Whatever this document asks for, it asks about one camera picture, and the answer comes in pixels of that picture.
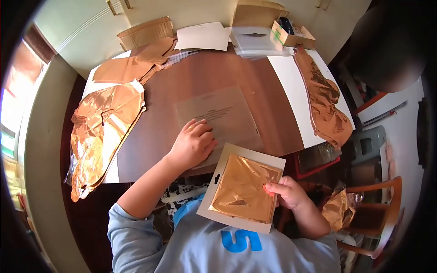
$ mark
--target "cardboard flap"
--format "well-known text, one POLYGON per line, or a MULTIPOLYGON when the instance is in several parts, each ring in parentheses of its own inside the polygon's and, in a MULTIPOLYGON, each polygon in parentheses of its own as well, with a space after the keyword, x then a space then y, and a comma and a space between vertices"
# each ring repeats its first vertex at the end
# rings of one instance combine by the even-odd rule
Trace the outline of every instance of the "cardboard flap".
POLYGON ((230 26, 271 28, 273 21, 287 15, 288 10, 275 2, 241 0, 237 3, 230 26))
POLYGON ((164 37, 173 37, 173 24, 165 16, 131 27, 117 34, 123 50, 131 50, 157 41, 164 37))

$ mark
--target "blue letter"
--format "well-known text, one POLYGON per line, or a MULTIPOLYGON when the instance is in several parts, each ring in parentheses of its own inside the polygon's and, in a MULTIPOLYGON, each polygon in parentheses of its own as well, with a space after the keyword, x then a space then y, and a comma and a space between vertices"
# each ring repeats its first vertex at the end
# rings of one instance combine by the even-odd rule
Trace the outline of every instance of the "blue letter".
POLYGON ((235 232, 236 243, 232 242, 232 235, 229 231, 222 230, 221 233, 222 233, 222 244, 230 252, 238 253, 245 250, 247 247, 246 237, 249 237, 250 249, 252 251, 263 250, 263 248, 261 247, 260 238, 258 236, 258 233, 256 232, 250 232, 244 229, 237 230, 235 232))

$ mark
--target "chair backrest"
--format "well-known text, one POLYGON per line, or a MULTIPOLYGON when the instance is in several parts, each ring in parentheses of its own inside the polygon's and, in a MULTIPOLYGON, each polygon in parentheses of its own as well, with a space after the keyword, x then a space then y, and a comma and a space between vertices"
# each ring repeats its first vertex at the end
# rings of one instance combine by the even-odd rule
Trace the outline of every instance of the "chair backrest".
POLYGON ((379 222, 379 224, 372 223, 366 228, 366 223, 362 221, 362 219, 359 219, 360 215, 357 213, 354 216, 354 219, 352 220, 350 228, 345 228, 345 230, 354 233, 363 233, 367 235, 380 234, 381 235, 380 240, 376 249, 374 251, 371 251, 337 241, 339 247, 345 248, 350 251, 354 251, 356 253, 370 256, 372 257, 372 259, 376 259, 379 256, 379 254, 381 254, 385 245, 390 239, 390 235, 393 233, 393 230, 398 222, 399 210, 401 206, 401 196, 402 196, 402 178, 398 176, 393 180, 370 185, 370 186, 346 188, 346 191, 348 193, 360 193, 363 191, 379 190, 388 187, 393 187, 394 189, 392 201, 389 205, 361 204, 357 208, 357 212, 360 209, 367 210, 368 212, 371 211, 373 213, 374 218, 378 218, 377 221, 375 221, 375 223, 379 222), (354 221, 358 221, 360 223, 358 223, 357 225, 353 225, 354 221))

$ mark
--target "foil balloon package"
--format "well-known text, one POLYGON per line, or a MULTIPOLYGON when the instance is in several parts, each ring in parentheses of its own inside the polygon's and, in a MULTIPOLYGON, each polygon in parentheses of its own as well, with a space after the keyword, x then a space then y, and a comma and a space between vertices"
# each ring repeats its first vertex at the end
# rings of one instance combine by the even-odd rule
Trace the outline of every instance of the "foil balloon package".
POLYGON ((263 185, 278 183, 282 170, 236 154, 229 156, 210 210, 261 223, 271 223, 274 196, 263 185))
POLYGON ((225 143, 197 214, 213 221, 269 234, 277 195, 265 190, 278 183, 285 159, 225 143))
POLYGON ((115 155, 138 121, 144 106, 138 81, 87 95, 74 111, 70 138, 70 166, 65 183, 71 199, 85 198, 103 181, 115 155))

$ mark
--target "wall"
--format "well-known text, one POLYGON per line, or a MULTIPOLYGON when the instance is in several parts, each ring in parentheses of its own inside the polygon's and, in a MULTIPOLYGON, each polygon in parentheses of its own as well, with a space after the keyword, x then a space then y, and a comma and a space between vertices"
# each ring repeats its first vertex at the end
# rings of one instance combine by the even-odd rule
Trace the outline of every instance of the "wall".
POLYGON ((70 229, 62 198, 62 126, 77 72, 59 55, 36 93, 24 136, 24 179, 36 235, 58 272, 89 272, 70 229))
MULTIPOLYGON (((408 104, 405 107, 396 110, 397 114, 368 127, 370 129, 379 125, 384 126, 387 139, 390 140, 393 147, 395 175, 402 177, 401 208, 405 208, 405 213, 396 238, 402 238, 411 221, 422 186, 424 170, 418 164, 416 127, 417 112, 419 110, 418 102, 422 100, 423 96, 422 82, 419 78, 409 88, 397 93, 387 94, 358 114, 361 122, 364 122, 408 100, 408 104)), ((384 147, 382 146, 380 149, 382 155, 382 179, 387 180, 387 164, 384 159, 385 156, 383 156, 385 152, 384 147)))
MULTIPOLYGON (((122 52, 116 35, 137 24, 170 16, 176 31, 190 25, 219 21, 229 26, 238 0, 112 0, 113 16, 104 0, 47 0, 35 24, 53 48, 85 79, 89 71, 122 52)), ((289 18, 304 25, 316 38, 316 49, 329 63, 350 37, 371 0, 275 0, 289 18)))

